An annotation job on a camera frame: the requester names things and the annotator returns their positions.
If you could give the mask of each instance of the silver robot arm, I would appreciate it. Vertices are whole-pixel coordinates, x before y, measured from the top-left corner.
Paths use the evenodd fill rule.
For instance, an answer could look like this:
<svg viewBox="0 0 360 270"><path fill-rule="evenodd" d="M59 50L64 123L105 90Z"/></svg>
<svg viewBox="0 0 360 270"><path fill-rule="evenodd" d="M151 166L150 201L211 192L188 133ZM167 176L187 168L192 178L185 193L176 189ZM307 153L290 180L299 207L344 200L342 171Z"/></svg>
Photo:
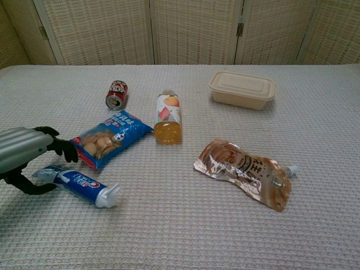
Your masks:
<svg viewBox="0 0 360 270"><path fill-rule="evenodd" d="M21 170L47 150L54 150L58 155L64 152L67 162L77 162L76 148L68 141L57 139L57 135L59 133L50 127L20 127L0 132L0 179L26 194L39 195L53 190L54 184L32 184Z"/></svg>

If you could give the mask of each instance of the orange juice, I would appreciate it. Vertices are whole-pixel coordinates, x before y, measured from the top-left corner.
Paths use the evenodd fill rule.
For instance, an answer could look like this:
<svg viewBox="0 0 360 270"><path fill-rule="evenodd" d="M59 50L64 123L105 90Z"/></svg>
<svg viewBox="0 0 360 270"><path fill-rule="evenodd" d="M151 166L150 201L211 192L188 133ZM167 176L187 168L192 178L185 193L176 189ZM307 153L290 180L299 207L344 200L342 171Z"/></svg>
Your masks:
<svg viewBox="0 0 360 270"><path fill-rule="evenodd" d="M157 142L162 145L181 142L179 98L172 90L165 90L157 97L154 135Z"/></svg>

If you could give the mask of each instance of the soda can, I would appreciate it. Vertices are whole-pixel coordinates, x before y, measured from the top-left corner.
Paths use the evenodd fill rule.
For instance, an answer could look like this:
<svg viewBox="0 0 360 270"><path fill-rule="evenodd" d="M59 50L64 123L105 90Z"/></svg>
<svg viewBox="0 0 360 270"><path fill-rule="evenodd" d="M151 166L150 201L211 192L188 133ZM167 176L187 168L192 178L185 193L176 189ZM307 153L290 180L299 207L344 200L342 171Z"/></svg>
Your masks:
<svg viewBox="0 0 360 270"><path fill-rule="evenodd" d="M106 96L106 106L114 111L121 110L125 103L127 93L128 86L126 83L122 80L113 81Z"/></svg>

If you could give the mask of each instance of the wicker background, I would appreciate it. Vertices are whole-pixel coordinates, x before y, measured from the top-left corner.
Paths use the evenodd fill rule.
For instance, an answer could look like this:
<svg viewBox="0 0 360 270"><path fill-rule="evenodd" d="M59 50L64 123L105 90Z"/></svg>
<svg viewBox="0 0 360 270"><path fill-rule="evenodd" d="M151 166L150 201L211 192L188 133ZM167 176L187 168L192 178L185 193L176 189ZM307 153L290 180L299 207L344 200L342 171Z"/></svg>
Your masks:
<svg viewBox="0 0 360 270"><path fill-rule="evenodd" d="M55 65L48 40L39 31L41 26L32 0L2 0L32 64Z"/></svg>
<svg viewBox="0 0 360 270"><path fill-rule="evenodd" d="M245 1L235 64L293 64L313 8L314 0Z"/></svg>
<svg viewBox="0 0 360 270"><path fill-rule="evenodd" d="M19 42L0 3L0 69L6 66L28 64L29 59Z"/></svg>
<svg viewBox="0 0 360 270"><path fill-rule="evenodd" d="M43 3L65 64L151 63L151 41L145 18L148 1L44 0Z"/></svg>
<svg viewBox="0 0 360 270"><path fill-rule="evenodd" d="M158 64L226 64L235 0L152 0Z"/></svg>
<svg viewBox="0 0 360 270"><path fill-rule="evenodd" d="M302 64L360 63L360 1L323 0L312 20Z"/></svg>

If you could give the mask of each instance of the snack bag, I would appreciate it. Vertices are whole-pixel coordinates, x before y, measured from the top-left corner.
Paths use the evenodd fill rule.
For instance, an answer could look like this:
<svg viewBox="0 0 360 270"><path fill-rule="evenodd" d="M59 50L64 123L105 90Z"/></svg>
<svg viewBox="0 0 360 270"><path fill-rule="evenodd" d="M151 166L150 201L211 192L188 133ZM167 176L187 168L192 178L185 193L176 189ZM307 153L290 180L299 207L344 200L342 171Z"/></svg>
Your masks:
<svg viewBox="0 0 360 270"><path fill-rule="evenodd" d="M122 110L103 123L70 140L79 158L98 169L152 128Z"/></svg>

